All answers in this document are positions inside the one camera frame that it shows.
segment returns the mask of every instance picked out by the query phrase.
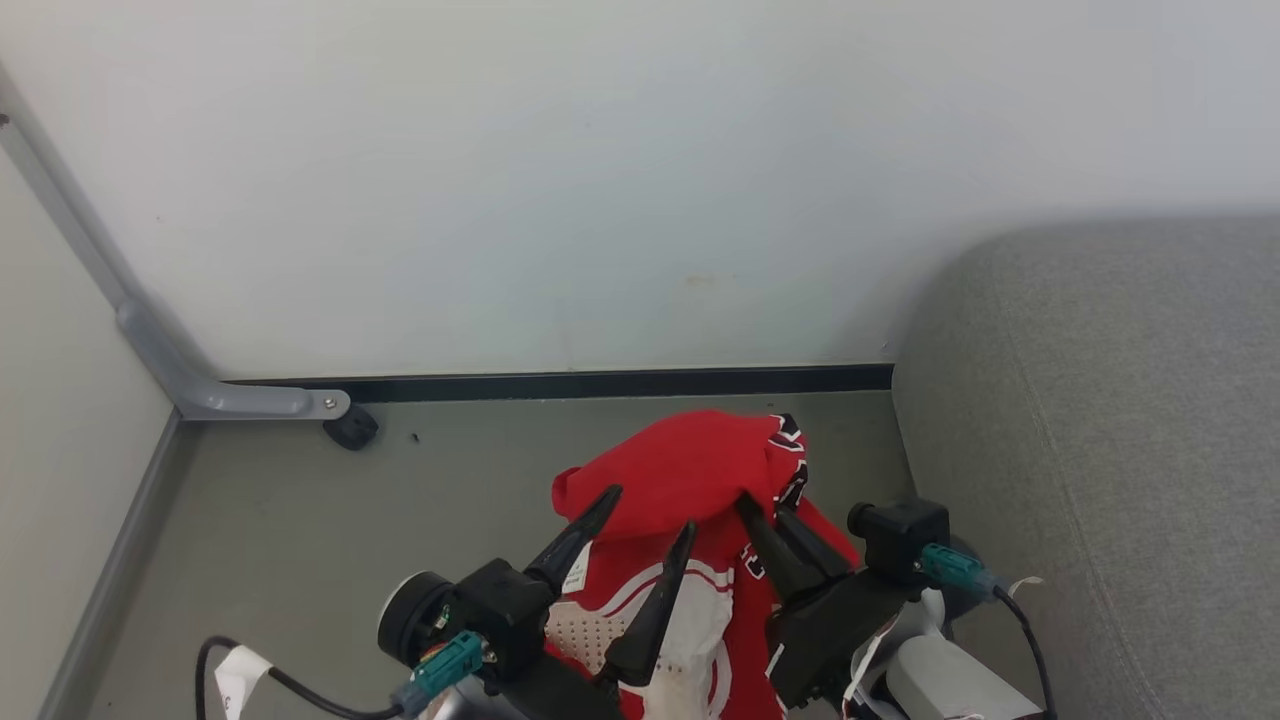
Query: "gray sofa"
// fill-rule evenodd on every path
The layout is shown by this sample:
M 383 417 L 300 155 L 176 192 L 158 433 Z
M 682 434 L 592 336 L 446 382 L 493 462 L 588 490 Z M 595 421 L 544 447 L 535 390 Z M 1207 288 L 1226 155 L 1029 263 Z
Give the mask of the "gray sofa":
M 936 282 L 893 377 L 923 497 L 1062 717 L 1280 717 L 1280 219 L 1057 227 Z M 1037 698 L 1016 623 L 957 641 Z

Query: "black cable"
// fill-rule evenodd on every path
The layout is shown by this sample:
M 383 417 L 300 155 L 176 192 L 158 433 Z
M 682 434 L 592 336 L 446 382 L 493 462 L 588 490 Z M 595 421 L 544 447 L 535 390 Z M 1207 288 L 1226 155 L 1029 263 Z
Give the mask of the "black cable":
M 223 635 L 214 635 L 200 646 L 200 655 L 196 656 L 196 720 L 206 720 L 205 715 L 205 671 L 209 667 L 209 651 L 215 647 L 225 647 L 227 650 L 236 650 L 241 643 Z M 361 712 L 358 710 L 352 710 L 349 707 L 343 707 L 332 700 L 321 697 L 319 693 L 311 688 L 303 685 L 302 683 L 294 680 L 288 673 L 280 670 L 276 666 L 271 666 L 268 675 L 280 683 L 293 694 L 301 697 L 302 700 L 310 702 L 311 705 L 324 710 L 330 715 L 337 715 L 346 720 L 390 720 L 392 717 L 398 717 L 403 708 L 398 705 L 393 705 L 387 710 L 378 710 L 375 712 Z
M 1000 602 L 1005 603 L 1005 607 L 1018 618 L 1018 621 L 1023 624 L 1023 634 L 1027 635 L 1027 644 L 1032 646 L 1032 657 L 1036 659 L 1036 671 L 1041 676 L 1041 692 L 1044 693 L 1044 714 L 1041 716 L 1044 720 L 1057 720 L 1057 707 L 1053 705 L 1053 691 L 1048 687 L 1048 669 L 1044 667 L 1044 655 L 1039 651 L 1039 643 L 1036 642 L 1036 633 L 1032 632 L 1032 623 L 1027 619 L 1027 614 L 1023 612 L 1021 607 L 1014 602 L 1014 598 L 1005 592 L 1005 588 L 996 587 L 992 593 Z

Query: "black rubber foot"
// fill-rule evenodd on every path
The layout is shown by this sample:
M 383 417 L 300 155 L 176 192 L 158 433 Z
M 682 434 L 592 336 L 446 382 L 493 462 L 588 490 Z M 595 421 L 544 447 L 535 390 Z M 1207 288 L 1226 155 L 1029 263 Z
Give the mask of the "black rubber foot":
M 378 434 L 378 420 L 364 407 L 352 405 L 342 418 L 325 420 L 324 432 L 347 450 L 360 450 Z

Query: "white wall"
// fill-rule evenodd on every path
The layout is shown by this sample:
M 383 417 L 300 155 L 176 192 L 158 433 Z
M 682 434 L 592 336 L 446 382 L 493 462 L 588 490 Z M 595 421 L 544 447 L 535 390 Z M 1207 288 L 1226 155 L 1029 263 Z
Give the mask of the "white wall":
M 1032 220 L 1280 201 L 1271 0 L 45 0 L 3 63 L 228 377 L 892 359 Z
M 40 710 L 170 409 L 0 149 L 5 719 Z

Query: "gray floor trim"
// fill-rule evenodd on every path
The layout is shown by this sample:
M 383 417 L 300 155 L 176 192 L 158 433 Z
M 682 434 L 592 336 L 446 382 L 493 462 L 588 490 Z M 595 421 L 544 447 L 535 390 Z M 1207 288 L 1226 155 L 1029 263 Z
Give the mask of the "gray floor trim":
M 27 137 L 18 129 L 12 118 L 8 123 L 0 124 L 0 147 L 4 147 L 9 152 L 13 164 L 18 167 L 18 172 L 22 173 L 27 184 L 31 186 L 40 204 L 45 206 L 45 211 L 49 213 L 54 224 L 63 233 L 72 252 L 76 254 L 81 264 L 84 265 L 84 269 L 88 270 L 90 277 L 97 283 L 99 290 L 106 296 L 108 302 L 111 304 L 111 307 L 119 307 L 128 299 L 128 292 L 125 292 L 119 274 L 99 251 L 97 245 L 88 236 L 74 210 L 67 204 L 67 199 L 58 187 L 58 183 L 54 182 L 49 170 L 45 169 L 40 155 L 27 142 Z
M 45 705 L 36 716 L 37 720 L 73 720 L 83 714 L 83 703 L 90 700 L 92 692 L 92 688 L 86 685 L 92 682 L 92 670 L 100 648 L 108 644 L 113 634 L 106 620 L 118 615 L 127 605 L 131 584 L 128 580 L 134 578 L 143 565 L 142 555 L 147 544 L 145 541 L 150 534 L 148 530 L 156 524 L 160 510 L 157 505 L 161 505 L 157 502 L 161 486 L 165 484 L 165 478 L 172 475 L 180 421 L 182 416 L 174 409 L 156 442 L 155 454 L 124 516 L 120 534 L 111 546 L 102 574 L 99 575 L 84 615 L 81 616 L 58 675 L 54 676 L 54 684 L 45 697 Z
M 337 389 L 239 386 L 215 380 L 178 350 L 137 300 L 115 311 L 116 324 L 186 420 L 337 420 L 351 407 Z

